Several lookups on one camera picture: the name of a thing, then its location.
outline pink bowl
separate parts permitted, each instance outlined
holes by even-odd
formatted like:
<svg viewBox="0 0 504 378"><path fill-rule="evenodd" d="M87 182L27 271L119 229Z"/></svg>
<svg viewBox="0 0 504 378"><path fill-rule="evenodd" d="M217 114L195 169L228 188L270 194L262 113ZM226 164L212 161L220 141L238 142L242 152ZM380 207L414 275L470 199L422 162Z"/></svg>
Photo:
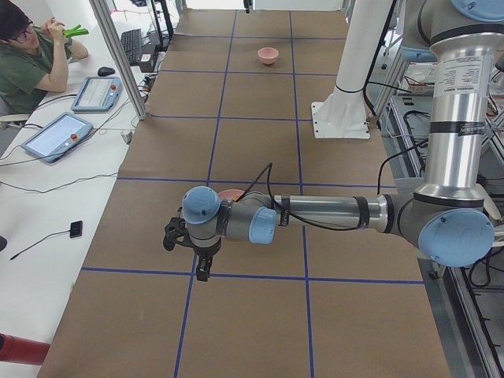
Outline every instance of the pink bowl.
<svg viewBox="0 0 504 378"><path fill-rule="evenodd" d="M272 65L278 59L278 50L272 47L263 47L258 51L259 60L265 65Z"/></svg>
<svg viewBox="0 0 504 378"><path fill-rule="evenodd" d="M220 191L219 192L219 199L232 199L233 201L236 201L240 195L243 194L243 191L240 189L227 189L225 191Z"/></svg>

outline green object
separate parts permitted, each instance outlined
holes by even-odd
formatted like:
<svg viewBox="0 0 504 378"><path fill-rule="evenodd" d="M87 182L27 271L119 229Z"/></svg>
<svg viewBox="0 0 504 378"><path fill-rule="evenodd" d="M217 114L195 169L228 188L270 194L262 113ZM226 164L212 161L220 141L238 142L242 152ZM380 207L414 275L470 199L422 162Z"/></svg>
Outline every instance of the green object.
<svg viewBox="0 0 504 378"><path fill-rule="evenodd" d="M89 34L89 31L87 29L81 28L81 25L78 24L77 26L74 26L71 29L67 29L63 31L63 35L66 38L72 38L75 37L76 35L86 35Z"/></svg>

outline green shirt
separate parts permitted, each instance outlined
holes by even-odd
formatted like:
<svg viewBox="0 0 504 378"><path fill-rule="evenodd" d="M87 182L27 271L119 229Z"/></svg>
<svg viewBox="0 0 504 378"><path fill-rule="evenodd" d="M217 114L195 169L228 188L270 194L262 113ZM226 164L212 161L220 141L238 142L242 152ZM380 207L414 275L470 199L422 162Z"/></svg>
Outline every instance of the green shirt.
<svg viewBox="0 0 504 378"><path fill-rule="evenodd" d="M39 38L37 57L0 43L0 96L11 114L31 113L47 93L35 87L53 68L54 42L39 28L35 32Z"/></svg>

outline label sticker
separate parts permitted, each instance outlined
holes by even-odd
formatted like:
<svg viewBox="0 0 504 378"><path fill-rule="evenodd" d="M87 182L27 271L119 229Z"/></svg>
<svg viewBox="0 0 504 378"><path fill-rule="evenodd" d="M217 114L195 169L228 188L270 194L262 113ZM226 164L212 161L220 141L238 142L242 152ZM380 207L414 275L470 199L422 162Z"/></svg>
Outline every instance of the label sticker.
<svg viewBox="0 0 504 378"><path fill-rule="evenodd" d="M441 61L435 77L434 97L469 94L485 97L492 59L491 55L483 55Z"/></svg>

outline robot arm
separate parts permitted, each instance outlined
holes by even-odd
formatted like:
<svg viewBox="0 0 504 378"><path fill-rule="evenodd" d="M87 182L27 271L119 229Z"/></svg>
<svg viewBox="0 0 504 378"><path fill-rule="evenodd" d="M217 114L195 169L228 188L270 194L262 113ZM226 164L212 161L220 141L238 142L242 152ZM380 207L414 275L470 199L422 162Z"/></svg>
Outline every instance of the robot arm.
<svg viewBox="0 0 504 378"><path fill-rule="evenodd" d="M355 6L366 5L358 0ZM481 212L484 197L476 176L493 56L504 42L504 2L410 0L406 15L405 30L411 33L403 44L410 50L428 47L438 61L424 183L409 196L249 194L238 202L221 201L208 187L193 188L183 198L182 217L166 226L164 245L193 248L198 280L208 280L222 237L266 244L276 224L289 221L393 233L446 266L465 266L488 252L495 232Z"/></svg>

